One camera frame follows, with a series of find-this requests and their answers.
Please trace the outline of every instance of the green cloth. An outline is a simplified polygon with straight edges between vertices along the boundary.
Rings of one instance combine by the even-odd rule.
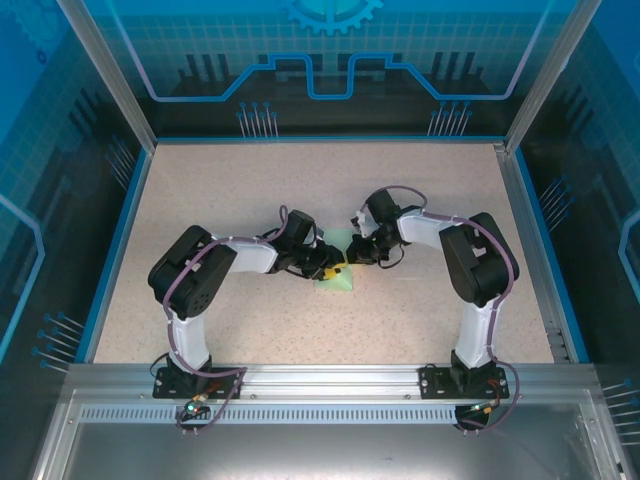
[[[349,245],[351,245],[351,236],[353,231],[349,228],[330,228],[324,232],[324,241],[328,245],[333,245],[339,248],[345,255],[345,261],[347,258],[346,252]],[[324,290],[340,290],[350,292],[353,290],[353,271],[351,265],[347,265],[345,268],[340,269],[340,273],[331,280],[316,280],[315,286]]]

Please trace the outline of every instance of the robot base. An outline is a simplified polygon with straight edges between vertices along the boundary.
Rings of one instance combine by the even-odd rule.
[[[226,399],[237,379],[236,375],[221,378],[205,378],[184,372],[169,360],[169,366],[158,369],[153,386],[153,398],[190,399],[208,392],[209,399]],[[224,373],[228,368],[211,368],[207,362],[201,370],[207,373]],[[234,399],[240,398],[240,386]]]
[[[452,352],[451,367],[428,364],[418,369],[420,396],[423,400],[477,399],[492,400],[496,391],[490,385],[495,380],[500,386],[500,398],[509,398],[509,385],[504,369],[490,362],[480,368],[466,369]]]

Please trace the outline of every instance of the yellow object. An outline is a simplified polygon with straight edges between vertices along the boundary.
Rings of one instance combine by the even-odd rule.
[[[338,248],[346,259],[346,251],[351,245],[352,235],[351,229],[335,228],[325,230],[323,239],[328,245]],[[353,290],[353,272],[346,262],[340,263],[333,268],[327,268],[324,271],[324,279],[316,280],[314,283],[317,288],[323,290],[351,291]]]

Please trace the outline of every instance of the speckled work surface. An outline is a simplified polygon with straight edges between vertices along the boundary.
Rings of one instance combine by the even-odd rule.
[[[95,361],[148,363],[167,350],[165,319],[147,275],[189,225],[252,236],[278,226],[285,203],[321,228],[350,228],[369,193],[393,183],[425,192],[432,212],[494,216],[521,269],[503,308],[497,353],[512,362],[551,362],[493,147],[429,143],[160,145]],[[401,206],[416,202],[405,192],[394,198]],[[207,310],[214,362],[449,361],[462,303],[442,253],[414,244],[391,270],[354,266],[353,281],[352,292],[334,292],[284,272],[227,276]]]

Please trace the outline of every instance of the blue edge trim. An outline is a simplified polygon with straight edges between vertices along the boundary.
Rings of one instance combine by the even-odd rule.
[[[578,357],[578,361],[580,363],[589,363],[587,348],[584,345],[582,333],[580,333],[580,327],[578,326],[578,320],[576,318],[575,312],[573,311],[571,300],[569,299],[569,292],[567,291],[567,286],[564,283],[564,278],[562,278],[562,273],[560,272],[560,264],[558,263],[556,252],[553,249],[553,244],[551,243],[551,236],[549,235],[549,230],[547,229],[547,225],[544,222],[542,209],[540,208],[540,203],[538,202],[538,197],[536,196],[536,192],[533,188],[533,182],[531,181],[531,176],[529,175],[529,169],[527,168],[527,164],[525,163],[524,155],[522,154],[522,150],[520,150],[520,147],[516,149],[515,154],[516,161],[518,162],[518,168],[520,169],[522,179],[524,180],[524,186],[527,190],[527,196],[529,197],[529,202],[531,203],[531,208],[533,209],[533,215],[536,219],[538,231],[540,232],[540,237],[542,238],[542,245],[544,247],[547,258],[549,259],[551,274],[553,275],[553,280],[556,283],[556,289],[560,297],[560,303],[562,304],[562,309],[564,310],[564,314],[567,319],[567,326],[569,327],[568,333],[571,338],[565,340],[569,340],[573,343],[576,351],[576,356]]]
[[[427,136],[376,136],[376,137],[358,137],[358,136],[348,136],[348,137],[279,137],[273,139],[273,141],[280,142],[298,142],[298,141],[354,141],[354,140],[362,140],[362,141],[371,141],[371,140],[399,140],[399,141],[407,141],[407,140],[430,140],[430,141],[438,141],[438,140],[455,140],[457,142],[460,141],[468,141],[468,142],[501,142],[504,140],[504,137],[500,136],[478,136],[478,137],[427,137]],[[213,137],[195,137],[195,138],[186,138],[186,137],[164,137],[159,138],[159,142],[164,143],[228,143],[228,142],[252,142],[256,140],[258,142],[264,143],[267,139],[239,139],[239,138],[213,138]],[[542,210],[540,209],[540,204],[538,203],[538,198],[536,197],[535,190],[533,188],[533,182],[531,181],[531,176],[529,175],[529,170],[527,169],[524,156],[520,148],[518,148],[515,152],[515,158],[518,164],[518,168],[522,174],[522,178],[524,180],[524,186],[527,191],[527,196],[529,197],[529,201],[531,203],[534,217],[536,220],[536,224],[538,230],[540,231],[540,236],[542,237],[542,244],[545,250],[545,254],[549,259],[549,264],[551,266],[551,274],[553,275],[553,279],[556,284],[556,288],[558,291],[558,295],[560,296],[560,302],[562,304],[562,308],[564,310],[567,326],[569,328],[570,341],[573,343],[576,355],[578,357],[578,361],[580,363],[588,363],[589,356],[587,354],[587,349],[584,344],[584,340],[582,339],[582,334],[580,333],[580,328],[578,326],[578,321],[575,316],[575,312],[573,310],[573,306],[571,305],[571,300],[569,299],[569,293],[567,291],[567,287],[564,283],[564,279],[562,278],[562,273],[560,272],[560,265],[558,264],[558,259],[556,257],[555,251],[553,249],[553,244],[551,243],[551,237],[549,236],[549,231],[544,222],[542,216]],[[82,335],[82,339],[80,340],[80,346],[78,347],[78,352],[76,354],[75,361],[84,363],[88,361],[92,361],[92,358],[87,358],[90,352],[90,347],[95,345],[97,341],[96,328],[99,327],[100,331],[102,331],[102,323],[106,316],[106,311],[111,301],[111,296],[113,294],[113,289],[115,287],[115,282],[118,276],[118,272],[120,270],[120,265],[122,263],[122,258],[124,257],[124,251],[127,242],[129,241],[129,236],[131,234],[131,229],[133,227],[133,221],[138,209],[138,205],[140,203],[140,198],[142,196],[142,190],[144,188],[144,184],[147,178],[147,174],[149,173],[149,167],[151,165],[151,159],[149,155],[145,151],[140,153],[140,157],[136,164],[136,168],[133,173],[133,177],[131,179],[131,185],[134,188],[129,188],[127,192],[127,196],[125,198],[124,204],[122,206],[122,212],[120,213],[120,218],[118,219],[118,224],[116,226],[116,230],[113,234],[113,240],[111,241],[111,246],[109,248],[109,252],[107,254],[107,259],[105,261],[104,269],[102,270],[102,275],[100,276],[100,281],[98,283],[98,288],[96,290],[96,294],[93,299],[93,303],[91,305],[91,310],[89,311],[89,316],[87,318],[87,324],[84,329],[84,334]]]
[[[122,258],[124,257],[127,243],[129,242],[129,236],[133,228],[133,220],[138,211],[138,205],[140,204],[142,190],[144,189],[150,166],[151,157],[143,149],[138,156],[138,161],[136,162],[136,167],[129,184],[129,190],[124,199],[116,229],[113,232],[113,239],[111,240],[111,246],[107,253],[107,259],[105,260],[100,281],[98,282],[98,287],[93,297],[93,303],[89,310],[87,323],[84,327],[82,338],[80,339],[78,351],[76,352],[75,361],[77,363],[93,361],[92,351],[94,350],[95,343],[98,341],[98,337],[102,333],[104,319],[107,314],[107,309],[109,308],[109,303],[111,302],[113,289],[115,288],[116,279],[120,272]]]

